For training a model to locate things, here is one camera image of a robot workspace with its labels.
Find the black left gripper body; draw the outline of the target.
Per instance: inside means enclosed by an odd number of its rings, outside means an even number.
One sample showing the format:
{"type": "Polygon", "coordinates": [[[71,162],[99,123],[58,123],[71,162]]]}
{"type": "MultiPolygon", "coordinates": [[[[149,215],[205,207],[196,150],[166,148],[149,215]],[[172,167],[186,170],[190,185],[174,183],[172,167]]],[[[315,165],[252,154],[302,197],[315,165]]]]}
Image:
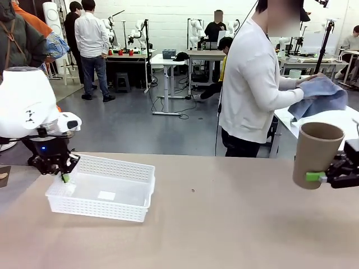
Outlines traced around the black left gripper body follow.
{"type": "Polygon", "coordinates": [[[66,162],[69,158],[68,138],[53,137],[50,140],[34,141],[37,154],[42,159],[55,159],[66,162]]]}

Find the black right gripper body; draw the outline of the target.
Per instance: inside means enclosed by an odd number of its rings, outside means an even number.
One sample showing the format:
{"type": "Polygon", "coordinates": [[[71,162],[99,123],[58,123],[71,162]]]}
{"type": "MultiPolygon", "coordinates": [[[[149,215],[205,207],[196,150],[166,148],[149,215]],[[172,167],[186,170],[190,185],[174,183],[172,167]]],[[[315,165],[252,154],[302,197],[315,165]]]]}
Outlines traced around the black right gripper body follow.
{"type": "Polygon", "coordinates": [[[346,164],[355,168],[358,168],[358,149],[359,140],[352,139],[346,140],[344,144],[344,153],[346,156],[346,164]]]}

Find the person's right hand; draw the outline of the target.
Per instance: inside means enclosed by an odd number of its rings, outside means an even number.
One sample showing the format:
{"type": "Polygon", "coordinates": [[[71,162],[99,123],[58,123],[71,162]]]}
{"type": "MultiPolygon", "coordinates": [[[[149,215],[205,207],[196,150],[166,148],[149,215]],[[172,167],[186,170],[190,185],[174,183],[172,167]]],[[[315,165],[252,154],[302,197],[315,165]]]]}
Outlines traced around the person's right hand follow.
{"type": "Polygon", "coordinates": [[[314,75],[311,75],[311,76],[304,76],[301,79],[298,79],[296,81],[296,87],[299,87],[300,84],[302,84],[303,82],[312,80],[313,78],[316,78],[316,77],[321,76],[321,75],[322,75],[321,73],[317,73],[317,74],[314,74],[314,75]]]}

